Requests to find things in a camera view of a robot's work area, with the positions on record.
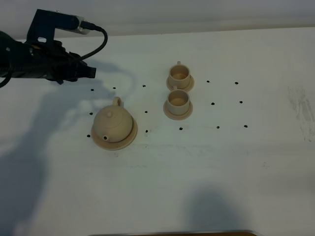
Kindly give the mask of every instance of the robotic arm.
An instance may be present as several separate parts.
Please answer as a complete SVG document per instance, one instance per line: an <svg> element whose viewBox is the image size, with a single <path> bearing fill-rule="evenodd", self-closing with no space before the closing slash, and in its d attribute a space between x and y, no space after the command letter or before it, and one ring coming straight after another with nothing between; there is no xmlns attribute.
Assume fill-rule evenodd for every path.
<svg viewBox="0 0 315 236"><path fill-rule="evenodd" d="M104 34L104 42L84 56L67 53L62 43L54 40L55 29L80 34L96 30ZM59 12L37 10L25 43L17 42L0 31L0 88L11 78L44 78L62 84L78 78L95 78L96 68L89 67L84 59L102 50L107 43L107 33L101 27L86 22L84 18Z"/></svg>

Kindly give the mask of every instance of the scuff mark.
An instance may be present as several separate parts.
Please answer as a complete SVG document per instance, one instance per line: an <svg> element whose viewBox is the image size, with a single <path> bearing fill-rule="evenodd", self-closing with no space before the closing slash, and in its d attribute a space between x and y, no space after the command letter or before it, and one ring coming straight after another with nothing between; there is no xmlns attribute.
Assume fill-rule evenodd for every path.
<svg viewBox="0 0 315 236"><path fill-rule="evenodd" d="M309 142L315 140L315 118L312 112L310 102L302 86L288 87L289 100L291 107L295 111L304 140Z"/></svg>

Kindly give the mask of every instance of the hole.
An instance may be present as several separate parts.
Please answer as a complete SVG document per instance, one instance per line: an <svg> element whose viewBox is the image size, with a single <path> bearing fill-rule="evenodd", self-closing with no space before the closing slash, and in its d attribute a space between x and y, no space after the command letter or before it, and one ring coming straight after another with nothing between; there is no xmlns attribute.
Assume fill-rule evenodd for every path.
<svg viewBox="0 0 315 236"><path fill-rule="evenodd" d="M175 80L183 80L189 75L189 70L183 65L175 65L170 74Z"/></svg>
<svg viewBox="0 0 315 236"><path fill-rule="evenodd" d="M46 43L47 42L47 39L43 38L43 37L38 37L37 40L38 40L38 42L42 42L42 43Z"/></svg>
<svg viewBox="0 0 315 236"><path fill-rule="evenodd" d="M174 106L183 106L188 102L188 94L182 90L176 90L169 94L168 101Z"/></svg>

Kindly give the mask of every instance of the white table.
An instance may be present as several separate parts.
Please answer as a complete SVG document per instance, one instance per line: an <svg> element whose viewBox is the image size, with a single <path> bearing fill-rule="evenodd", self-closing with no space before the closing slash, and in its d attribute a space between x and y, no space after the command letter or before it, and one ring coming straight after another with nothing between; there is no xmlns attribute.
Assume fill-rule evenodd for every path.
<svg viewBox="0 0 315 236"><path fill-rule="evenodd" d="M83 55L102 37L62 42ZM195 79L183 121L162 109L178 60ZM315 234L314 28L110 37L86 62L95 79L0 89L0 233ZM138 134L105 151L87 135L114 96Z"/></svg>

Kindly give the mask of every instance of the teapot handle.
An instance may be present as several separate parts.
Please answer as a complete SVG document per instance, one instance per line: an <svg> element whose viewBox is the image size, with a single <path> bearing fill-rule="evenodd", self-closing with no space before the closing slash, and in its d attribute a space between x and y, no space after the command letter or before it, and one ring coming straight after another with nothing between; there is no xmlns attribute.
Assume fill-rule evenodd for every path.
<svg viewBox="0 0 315 236"><path fill-rule="evenodd" d="M121 107L123 105L122 100L120 99L120 97L114 97L113 100L113 106L119 106Z"/></svg>

